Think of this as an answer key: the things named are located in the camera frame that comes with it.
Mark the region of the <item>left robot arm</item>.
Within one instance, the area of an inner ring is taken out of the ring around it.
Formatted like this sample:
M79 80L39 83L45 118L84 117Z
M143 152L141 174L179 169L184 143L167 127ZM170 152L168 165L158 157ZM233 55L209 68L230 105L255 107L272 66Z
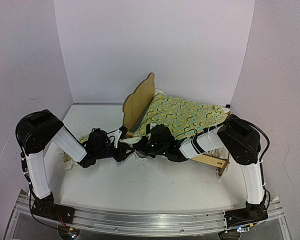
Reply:
M21 150L21 164L31 193L39 200L38 211L47 219L57 214L57 207L48 198L53 194L48 183L45 167L45 149L51 143L82 168L96 164L98 160L113 158L124 161L135 150L123 142L124 126L106 132L94 128L88 139L80 142L66 125L51 111L45 109L24 116L15 127L15 137Z

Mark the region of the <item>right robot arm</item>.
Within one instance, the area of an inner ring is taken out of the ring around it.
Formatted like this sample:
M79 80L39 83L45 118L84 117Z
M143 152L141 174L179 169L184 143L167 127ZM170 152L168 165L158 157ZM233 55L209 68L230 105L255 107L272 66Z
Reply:
M152 127L133 148L144 156L166 157L171 162L181 163L202 156L211 151L225 148L234 161L239 164L246 187L247 207L242 209L242 218L252 222L261 212L266 200L265 180L262 160L269 149L262 149L261 138L267 146L270 139L266 133L253 123L230 114L222 123L204 128L201 132L193 129L193 136L187 138L180 133L173 136L163 124Z

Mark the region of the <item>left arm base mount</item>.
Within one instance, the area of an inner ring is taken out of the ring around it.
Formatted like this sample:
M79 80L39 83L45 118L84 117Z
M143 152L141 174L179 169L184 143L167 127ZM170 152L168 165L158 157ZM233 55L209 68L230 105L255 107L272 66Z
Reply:
M59 221L62 224L71 224L74 219L75 209L70 206L56 204L51 192L42 199L39 199L36 195L34 196L31 213L38 217Z

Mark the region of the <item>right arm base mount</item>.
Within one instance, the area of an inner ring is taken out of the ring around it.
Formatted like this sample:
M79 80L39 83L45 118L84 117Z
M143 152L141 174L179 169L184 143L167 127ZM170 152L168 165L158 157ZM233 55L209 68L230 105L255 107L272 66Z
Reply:
M249 227L268 219L267 207L264 202L260 204L245 203L244 208L227 210L224 213L225 229L234 230Z

